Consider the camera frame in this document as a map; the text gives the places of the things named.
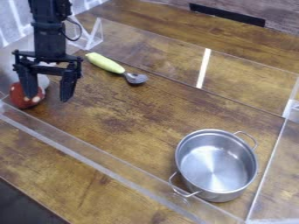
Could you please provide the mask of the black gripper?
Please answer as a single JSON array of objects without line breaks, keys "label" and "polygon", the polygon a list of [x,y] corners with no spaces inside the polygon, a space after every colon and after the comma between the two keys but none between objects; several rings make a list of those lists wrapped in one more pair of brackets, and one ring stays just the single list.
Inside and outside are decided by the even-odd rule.
[{"label": "black gripper", "polygon": [[12,52],[13,70],[17,73],[24,95],[32,99],[38,93],[37,74],[60,76],[60,100],[65,102],[75,93],[77,79],[81,77],[83,58],[72,55],[61,57],[37,56],[34,52]]}]

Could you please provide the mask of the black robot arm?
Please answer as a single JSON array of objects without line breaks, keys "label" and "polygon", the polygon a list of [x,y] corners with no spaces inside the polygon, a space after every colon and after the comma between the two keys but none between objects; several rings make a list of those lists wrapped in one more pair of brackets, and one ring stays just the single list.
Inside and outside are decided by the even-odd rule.
[{"label": "black robot arm", "polygon": [[24,95],[37,95],[37,75],[57,75],[60,79],[60,100],[65,102],[75,93],[81,77],[83,58],[67,54],[64,20],[71,21],[69,0],[28,0],[32,13],[33,51],[13,51],[13,70],[17,73]]}]

